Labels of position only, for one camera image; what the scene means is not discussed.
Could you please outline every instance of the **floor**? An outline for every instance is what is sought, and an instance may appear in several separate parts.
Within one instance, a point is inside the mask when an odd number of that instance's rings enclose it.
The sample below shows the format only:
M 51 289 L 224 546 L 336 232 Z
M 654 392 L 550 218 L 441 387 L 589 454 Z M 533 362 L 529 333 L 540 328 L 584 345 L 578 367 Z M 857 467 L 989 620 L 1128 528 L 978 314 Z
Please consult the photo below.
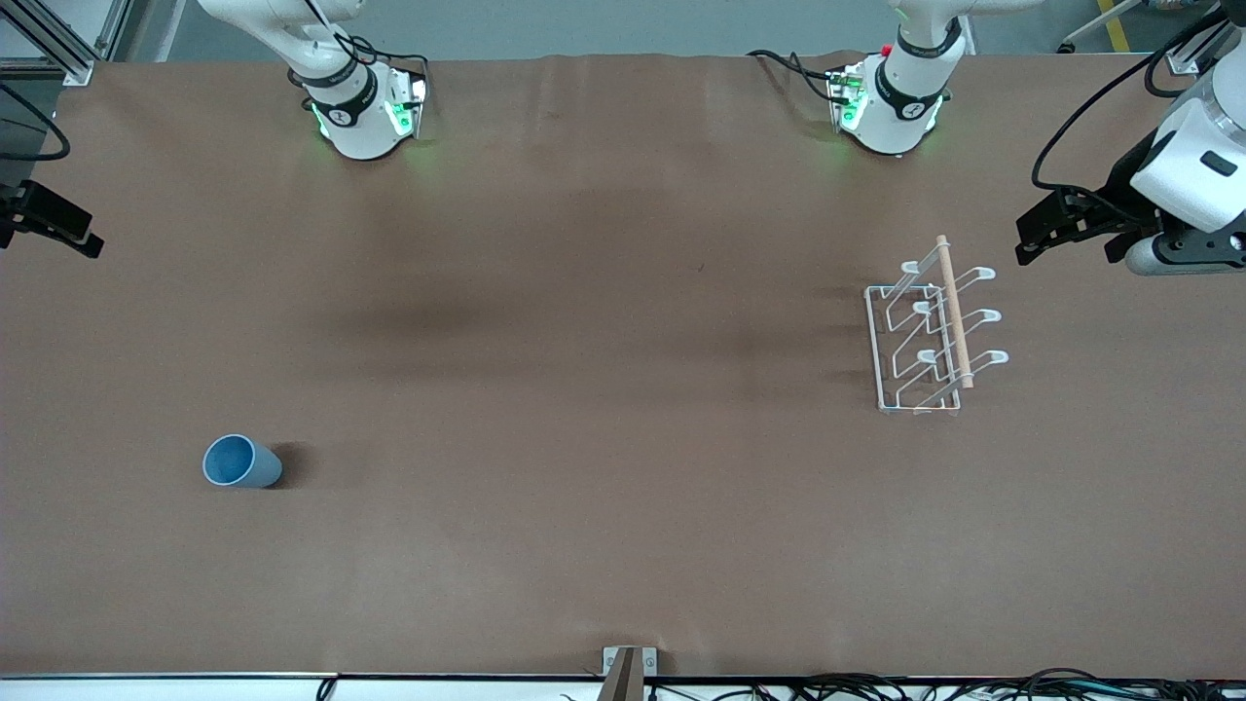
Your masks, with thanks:
M 444 0 L 373 0 L 346 24 L 391 51 L 417 50 L 435 60 L 535 59 L 549 54 L 736 55 L 758 47 L 825 54 L 873 50 L 895 39 L 896 19 L 881 0 L 511 0 L 493 4 Z M 1130 50 L 1151 51 L 1201 10 L 1138 9 L 1123 17 Z M 1033 10 L 974 20 L 984 54 L 1054 51 L 1072 30 L 1099 14 L 1091 0 L 1055 0 Z M 177 30 L 148 41 L 166 45 L 171 61 L 270 60 L 242 31 L 203 11 L 194 0 L 156 2 L 153 16 L 173 17 Z M 171 26 L 168 19 L 152 27 Z M 1079 42 L 1079 51 L 1111 51 L 1106 31 Z M 148 60 L 158 57 L 151 47 Z

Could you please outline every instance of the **cup rim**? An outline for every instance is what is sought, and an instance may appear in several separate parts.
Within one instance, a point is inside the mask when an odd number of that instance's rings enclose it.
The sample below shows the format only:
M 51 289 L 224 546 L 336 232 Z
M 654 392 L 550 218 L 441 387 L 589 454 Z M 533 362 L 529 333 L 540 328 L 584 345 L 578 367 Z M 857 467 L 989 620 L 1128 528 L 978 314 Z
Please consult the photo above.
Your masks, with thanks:
M 247 466 L 247 469 L 243 471 L 242 474 L 238 476 L 237 479 L 231 481 L 231 482 L 217 482 L 217 481 L 212 479 L 212 476 L 208 474 L 208 456 L 212 454 L 212 451 L 214 451 L 216 447 L 222 441 L 228 441 L 231 438 L 240 438 L 244 442 L 247 442 L 247 447 L 250 448 L 250 464 Z M 208 446 L 208 449 L 203 452 L 203 461 L 201 462 L 199 467 L 203 471 L 203 478 L 207 479 L 208 482 L 211 482 L 212 484 L 214 484 L 217 487 L 233 487 L 233 486 L 238 484 L 239 482 L 247 479 L 247 476 L 249 476 L 250 471 L 255 467 L 255 442 L 252 441 L 252 440 L 249 440 L 249 438 L 247 438 L 245 436 L 243 436 L 240 433 L 228 433 L 226 436 L 222 436 L 221 438 L 213 441 L 212 446 Z

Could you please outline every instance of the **black cable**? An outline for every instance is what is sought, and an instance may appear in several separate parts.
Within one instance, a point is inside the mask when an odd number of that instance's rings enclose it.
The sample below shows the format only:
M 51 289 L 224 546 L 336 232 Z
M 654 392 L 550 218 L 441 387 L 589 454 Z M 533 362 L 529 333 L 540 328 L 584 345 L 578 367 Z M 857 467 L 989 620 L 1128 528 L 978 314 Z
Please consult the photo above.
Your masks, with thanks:
M 9 117 L 0 117 L 0 122 L 6 125 L 12 125 L 21 128 L 29 128 L 30 131 L 37 131 L 39 133 L 47 133 L 47 129 L 39 128 L 35 125 L 27 125 L 26 122 L 19 122 L 17 120 L 10 120 Z
M 861 701 L 912 701 L 903 687 L 895 679 L 865 674 L 826 674 L 815 675 L 806 680 L 805 689 L 817 691 L 819 699 L 826 699 L 834 694 L 846 694 Z M 891 697 L 882 692 L 888 689 L 896 692 Z
M 826 80 L 827 78 L 826 73 L 841 70 L 841 68 L 844 68 L 844 65 L 834 66 L 834 67 L 826 68 L 825 71 L 811 71 L 811 70 L 809 70 L 809 68 L 805 67 L 805 64 L 802 64 L 800 61 L 800 56 L 796 55 L 795 51 L 792 51 L 786 59 L 779 56 L 779 54 L 775 54 L 774 51 L 768 51 L 765 49 L 758 49 L 756 51 L 749 51 L 748 56 L 751 56 L 751 57 L 755 57 L 755 59 L 770 59 L 770 60 L 778 62 L 780 66 L 787 68 L 789 71 L 800 73 L 800 76 L 802 78 L 805 78 L 805 85 L 807 85 L 809 88 L 814 91 L 814 95 L 817 95 L 819 97 L 821 97 L 822 100 L 826 100 L 827 102 L 834 102 L 836 105 L 847 105 L 849 103 L 849 101 L 846 98 L 844 98 L 844 97 L 835 97 L 832 95 L 829 95 L 829 93 L 824 92 L 814 82 L 814 78 Z
M 675 696 L 683 696 L 684 699 L 688 699 L 689 701 L 701 701 L 697 696 L 693 696 L 692 694 L 687 694 L 687 692 L 679 691 L 678 689 L 672 689 L 669 686 L 662 686 L 660 684 L 653 685 L 653 690 L 654 691 L 657 691 L 659 689 L 662 691 L 669 691 L 669 692 L 674 694 Z
M 378 59 L 380 59 L 381 56 L 395 60 L 415 60 L 420 61 L 422 66 L 421 68 L 422 72 L 412 75 L 419 76 L 420 80 L 429 78 L 429 57 L 425 56 L 424 54 L 391 54 L 389 51 L 381 51 L 380 49 L 376 49 L 371 41 L 364 39 L 363 36 L 358 36 L 354 34 L 346 34 L 344 36 L 341 34 L 338 34 L 336 31 L 334 31 L 333 25 L 329 22 L 329 19 L 324 16 L 323 12 L 320 12 L 315 2 L 313 2 L 312 0 L 303 0 L 303 4 L 307 5 L 308 9 L 312 10 L 312 14 L 315 15 L 318 20 L 320 20 L 320 24 L 324 25 L 324 27 L 333 34 L 334 41 L 338 42 L 338 46 L 340 46 L 341 50 L 345 51 L 346 55 L 350 56 L 350 60 L 353 60 L 354 62 L 364 66 L 370 66 L 375 64 Z
M 34 105 L 31 105 L 29 100 L 26 100 L 25 97 L 22 97 L 21 95 L 19 95 L 16 90 L 9 87 L 7 85 L 0 82 L 0 90 L 2 90 L 4 92 L 9 93 L 10 97 L 12 97 L 14 100 L 16 100 L 17 103 L 21 105 L 22 107 L 25 107 L 31 115 L 35 115 L 35 118 L 37 118 L 39 121 L 44 122 L 44 125 L 47 126 L 47 129 L 51 131 L 56 136 L 57 141 L 61 142 L 61 148 L 59 151 L 56 151 L 55 153 L 7 153 L 7 152 L 0 152 L 0 161 L 26 161 L 26 162 L 32 162 L 32 161 L 59 161 L 59 159 L 64 158 L 65 156 L 70 154 L 70 139 L 65 136 L 65 132 L 61 131 L 61 128 L 59 126 L 56 126 L 55 123 L 52 123 L 51 117 L 49 117 L 47 115 L 40 112 L 39 107 L 35 107 Z
M 328 701 L 329 696 L 333 695 L 333 690 L 338 687 L 338 677 L 326 677 L 320 682 L 320 687 L 315 690 L 315 701 Z
M 1082 103 L 1080 107 L 1078 107 L 1077 110 L 1074 110 L 1073 113 L 1069 115 L 1069 118 L 1064 120 L 1064 123 L 1060 125 L 1060 128 L 1058 128 L 1055 131 L 1055 134 L 1052 136 L 1050 139 L 1048 139 L 1047 144 L 1043 146 L 1043 149 L 1038 152 L 1038 157 L 1034 158 L 1034 167 L 1030 168 L 1030 171 L 1029 171 L 1029 181 L 1034 184 L 1034 187 L 1038 187 L 1039 189 L 1050 189 L 1050 191 L 1070 189 L 1073 192 L 1077 192 L 1078 194 L 1082 194 L 1083 197 L 1088 197 L 1090 199 L 1094 199 L 1095 202 L 1099 202 L 1100 204 L 1103 204 L 1104 207 L 1108 207 L 1109 209 L 1111 209 L 1113 213 L 1115 213 L 1118 217 L 1124 218 L 1125 220 L 1134 222 L 1134 223 L 1141 223 L 1141 222 L 1139 222 L 1138 217 L 1135 217 L 1134 214 L 1130 214 L 1130 213 L 1125 212 L 1120 207 L 1118 207 L 1114 203 L 1109 202 L 1108 199 L 1100 197 L 1099 194 L 1094 193 L 1093 191 L 1087 189 L 1085 187 L 1077 186 L 1077 184 L 1058 183 L 1058 182 L 1045 182 L 1039 176 L 1039 173 L 1043 169 L 1043 163 L 1047 161 L 1047 156 L 1052 152 L 1053 148 L 1055 148 L 1055 144 L 1059 143 L 1062 138 L 1064 138 L 1064 134 L 1069 131 L 1069 127 L 1072 127 L 1074 122 L 1077 122 L 1079 118 L 1082 118 L 1082 115 L 1087 113 L 1090 110 L 1090 107 L 1094 106 L 1095 102 L 1098 102 L 1099 100 L 1103 98 L 1104 95 L 1108 95 L 1109 92 L 1111 92 L 1113 90 L 1115 90 L 1118 85 L 1120 85 L 1120 83 L 1125 82 L 1126 80 L 1129 80 L 1130 76 L 1133 76 L 1138 71 L 1145 68 L 1148 61 L 1150 61 L 1150 57 L 1143 59 L 1141 61 L 1139 61 L 1139 62 L 1134 64 L 1133 66 L 1130 66 L 1130 68 L 1126 70 L 1125 72 L 1123 72 L 1119 76 L 1111 78 L 1111 81 L 1108 82 L 1108 85 L 1100 87 L 1098 92 L 1095 92 L 1094 95 L 1091 95 L 1089 100 L 1087 100 L 1085 102 Z
M 1196 34 L 1201 31 L 1212 29 L 1216 25 L 1227 25 L 1227 24 L 1229 24 L 1227 15 L 1225 14 L 1224 9 L 1220 9 L 1212 12 L 1207 12 L 1201 19 L 1199 19 L 1199 21 L 1191 24 L 1190 26 L 1177 32 L 1176 36 L 1168 40 L 1164 44 L 1164 46 L 1161 46 L 1158 51 L 1151 54 L 1150 62 L 1146 64 L 1146 73 L 1143 75 L 1143 83 L 1146 86 L 1146 91 L 1156 97 L 1165 97 L 1165 98 L 1180 97 L 1181 93 L 1185 92 L 1185 90 L 1165 90 L 1155 85 L 1155 68 L 1158 68 L 1160 64 L 1164 62 L 1164 55 L 1168 54 L 1170 50 L 1185 44 L 1186 41 L 1190 41 L 1191 39 L 1194 39 Z M 1206 46 L 1207 41 L 1210 41 L 1212 36 L 1215 36 L 1215 34 L 1204 40 L 1204 46 Z
M 715 696 L 713 701 L 726 701 L 726 699 L 735 699 L 736 696 L 750 696 L 761 699 L 761 701 L 779 701 L 779 699 L 761 686 L 750 686 L 749 689 L 741 689 L 739 691 L 728 691 L 726 694 Z
M 1082 670 L 1053 667 L 1023 679 L 987 680 L 963 685 L 944 701 L 954 701 L 976 690 L 988 690 L 992 694 L 1009 690 L 1008 694 L 998 696 L 994 701 L 1019 701 L 1023 699 L 1025 701 L 1034 699 L 1093 701 L 1101 697 L 1129 701 L 1197 701 L 1197 692 L 1192 692 L 1187 687 L 1187 682 L 1165 680 L 1143 680 L 1119 685 L 1109 680 L 1100 680 Z M 1139 690 L 1150 690 L 1155 694 L 1143 694 Z
M 1069 115 L 1069 118 L 1064 120 L 1064 123 L 1060 125 L 1060 128 L 1057 129 L 1055 134 L 1052 136 L 1052 138 L 1047 142 L 1047 144 L 1043 146 L 1043 149 L 1039 151 L 1038 157 L 1034 159 L 1034 167 L 1030 168 L 1030 172 L 1029 172 L 1029 181 L 1030 181 L 1030 183 L 1033 183 L 1034 187 L 1038 187 L 1039 189 L 1049 189 L 1049 191 L 1068 189 L 1070 192 L 1075 192 L 1075 193 L 1078 193 L 1078 194 L 1080 194 L 1083 197 L 1087 197 L 1089 199 L 1094 199 L 1095 202 L 1098 202 L 1099 204 L 1103 204 L 1104 207 L 1106 207 L 1108 209 L 1110 209 L 1114 214 L 1116 214 L 1118 217 L 1120 217 L 1120 218 L 1123 218 L 1123 219 L 1125 219 L 1128 222 L 1133 222 L 1135 224 L 1143 223 L 1134 214 L 1130 214 L 1130 213 L 1125 212 L 1124 209 L 1121 209 L 1120 207 L 1118 207 L 1113 202 L 1109 202 L 1106 198 L 1100 197 L 1099 194 L 1096 194 L 1091 189 L 1088 189 L 1085 187 L 1080 187 L 1080 186 L 1077 186 L 1077 184 L 1065 184 L 1065 183 L 1055 183 L 1055 182 L 1045 182 L 1045 181 L 1043 181 L 1043 178 L 1039 174 L 1042 172 L 1042 169 L 1043 169 L 1043 163 L 1047 161 L 1047 156 L 1052 152 L 1052 149 L 1055 148 L 1055 144 L 1059 143 L 1062 138 L 1064 138 L 1064 134 L 1069 131 L 1069 127 L 1072 127 L 1074 122 L 1077 122 L 1079 118 L 1082 118 L 1082 115 L 1087 113 L 1090 110 L 1090 107 L 1094 106 L 1095 102 L 1098 102 L 1099 100 L 1103 98 L 1104 95 L 1108 95 L 1109 92 L 1111 92 L 1113 90 L 1115 90 L 1116 86 L 1119 86 L 1120 83 L 1123 83 L 1126 80 L 1129 80 L 1130 76 L 1133 76 L 1138 71 L 1140 71 L 1140 70 L 1150 66 L 1153 62 L 1159 64 L 1159 61 L 1163 60 L 1164 54 L 1166 54 L 1169 49 L 1171 49 L 1174 46 L 1177 46 L 1177 45 L 1180 45 L 1180 44 L 1182 44 L 1185 41 L 1189 41 L 1190 37 L 1192 37 L 1194 35 L 1199 34 L 1202 30 L 1206 30 L 1206 29 L 1210 29 L 1210 27 L 1215 26 L 1216 24 L 1224 21 L 1225 17 L 1226 17 L 1226 15 L 1225 15 L 1224 9 L 1219 9 L 1219 10 L 1215 10 L 1212 12 L 1209 12 L 1209 14 L 1204 15 L 1201 19 L 1199 19 L 1197 21 L 1195 21 L 1190 26 L 1187 26 L 1184 30 L 1179 31 L 1172 39 L 1168 40 L 1164 44 L 1164 46 L 1156 49 L 1154 54 L 1146 56 L 1145 59 L 1143 59 L 1138 64 L 1134 64 L 1125 72 L 1120 73 L 1119 76 L 1114 77 L 1110 82 L 1108 82 L 1108 85 L 1100 87 L 1098 92 L 1095 92 L 1094 95 L 1091 95 L 1085 102 L 1082 103 L 1080 107 L 1078 107 L 1077 110 L 1074 110 L 1073 113 Z

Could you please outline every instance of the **white wire rack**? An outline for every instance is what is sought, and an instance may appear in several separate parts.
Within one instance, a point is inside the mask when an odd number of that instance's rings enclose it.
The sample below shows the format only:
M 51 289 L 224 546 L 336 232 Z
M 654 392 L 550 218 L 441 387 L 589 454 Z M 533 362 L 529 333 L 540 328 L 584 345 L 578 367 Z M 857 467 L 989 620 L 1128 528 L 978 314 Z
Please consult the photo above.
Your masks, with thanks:
M 932 268 L 938 268 L 941 284 L 923 281 Z M 925 258 L 907 260 L 900 270 L 895 284 L 865 288 L 878 410 L 956 416 L 961 392 L 973 388 L 974 377 L 1009 360 L 1004 350 L 971 356 L 968 345 L 971 332 L 999 321 L 1003 314 L 986 308 L 961 311 L 961 293 L 978 280 L 994 279 L 996 270 L 979 265 L 957 276 L 946 235 L 937 238 Z

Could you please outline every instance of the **green led light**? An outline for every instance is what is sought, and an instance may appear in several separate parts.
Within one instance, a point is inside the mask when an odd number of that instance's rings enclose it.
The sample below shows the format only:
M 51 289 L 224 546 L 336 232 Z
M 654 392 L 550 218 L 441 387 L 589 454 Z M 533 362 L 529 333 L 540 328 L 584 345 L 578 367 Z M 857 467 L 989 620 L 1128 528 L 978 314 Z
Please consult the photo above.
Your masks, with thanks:
M 840 126 L 851 131 L 861 123 L 861 115 L 865 112 L 863 107 L 867 102 L 868 93 L 865 90 L 856 93 L 856 97 L 851 102 L 844 106 L 844 117 L 840 120 Z
M 394 122 L 394 131 L 399 136 L 406 136 L 411 133 L 411 111 L 402 105 L 392 105 L 385 102 L 386 113 L 390 116 L 390 121 Z
M 938 117 L 938 108 L 943 105 L 943 98 L 939 97 L 934 101 L 934 106 L 931 107 L 931 118 L 926 122 L 926 131 L 934 128 L 934 118 Z
M 320 125 L 320 136 L 329 138 L 329 129 L 324 126 L 324 117 L 320 116 L 320 110 L 315 106 L 315 102 L 312 103 L 312 113 L 315 115 L 315 121 Z

